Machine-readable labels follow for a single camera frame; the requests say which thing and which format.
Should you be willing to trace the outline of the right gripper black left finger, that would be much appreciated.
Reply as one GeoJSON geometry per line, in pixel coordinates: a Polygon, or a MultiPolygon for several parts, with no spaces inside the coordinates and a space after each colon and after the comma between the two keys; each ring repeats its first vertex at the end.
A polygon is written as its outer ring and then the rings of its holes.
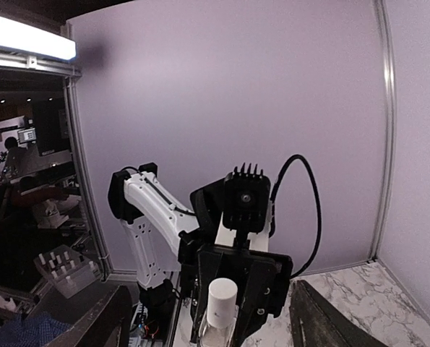
{"type": "Polygon", "coordinates": [[[16,314],[5,322],[42,312],[72,325],[44,346],[128,346],[132,296],[126,286],[93,284],[70,299],[49,294],[31,314],[16,314]]]}

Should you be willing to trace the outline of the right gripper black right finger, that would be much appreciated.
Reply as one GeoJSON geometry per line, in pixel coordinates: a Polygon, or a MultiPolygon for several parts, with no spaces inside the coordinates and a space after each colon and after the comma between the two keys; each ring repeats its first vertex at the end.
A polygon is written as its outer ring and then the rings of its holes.
{"type": "Polygon", "coordinates": [[[354,325],[305,280],[293,283],[289,312],[294,346],[385,347],[354,325]]]}

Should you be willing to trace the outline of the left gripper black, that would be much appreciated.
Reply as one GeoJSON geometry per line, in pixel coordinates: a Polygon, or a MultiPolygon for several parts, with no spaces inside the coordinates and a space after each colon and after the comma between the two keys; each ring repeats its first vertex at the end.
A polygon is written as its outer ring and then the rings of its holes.
{"type": "Polygon", "coordinates": [[[239,307],[234,343],[243,343],[266,323],[267,316],[280,315],[284,292],[293,263],[289,256],[268,252],[233,249],[215,245],[181,244],[178,261],[184,273],[183,292],[193,295],[191,342],[197,343],[202,318],[208,306],[209,284],[228,278],[238,288],[239,307]]]}

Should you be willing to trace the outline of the clear nail polish bottle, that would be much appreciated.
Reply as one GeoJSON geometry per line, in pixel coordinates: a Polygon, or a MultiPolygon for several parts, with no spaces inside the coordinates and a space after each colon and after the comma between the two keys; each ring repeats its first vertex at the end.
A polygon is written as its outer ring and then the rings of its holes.
{"type": "Polygon", "coordinates": [[[200,347],[228,347],[232,340],[236,324],[234,317],[227,327],[217,328],[207,321],[207,315],[202,318],[199,327],[197,345],[200,347]]]}

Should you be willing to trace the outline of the blue checked shirt forearm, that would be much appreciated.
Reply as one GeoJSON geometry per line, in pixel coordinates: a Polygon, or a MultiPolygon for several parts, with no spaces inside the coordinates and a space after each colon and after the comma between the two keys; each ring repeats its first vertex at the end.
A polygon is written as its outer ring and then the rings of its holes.
{"type": "Polygon", "coordinates": [[[0,346],[44,346],[71,327],[71,324],[60,322],[47,312],[36,317],[17,315],[0,328],[0,346]]]}

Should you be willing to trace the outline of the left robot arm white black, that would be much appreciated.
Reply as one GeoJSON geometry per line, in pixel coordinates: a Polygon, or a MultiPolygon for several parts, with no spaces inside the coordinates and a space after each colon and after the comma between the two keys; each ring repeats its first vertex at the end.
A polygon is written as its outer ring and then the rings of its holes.
{"type": "Polygon", "coordinates": [[[115,172],[108,203],[132,244],[137,261],[141,324],[147,338],[168,332],[177,299],[191,299],[191,340],[207,315],[210,284],[236,284],[238,312],[232,346],[240,346],[279,317],[293,269],[292,259],[268,252],[270,180],[256,166],[235,168],[191,194],[183,206],[157,178],[154,163],[115,172]]]}

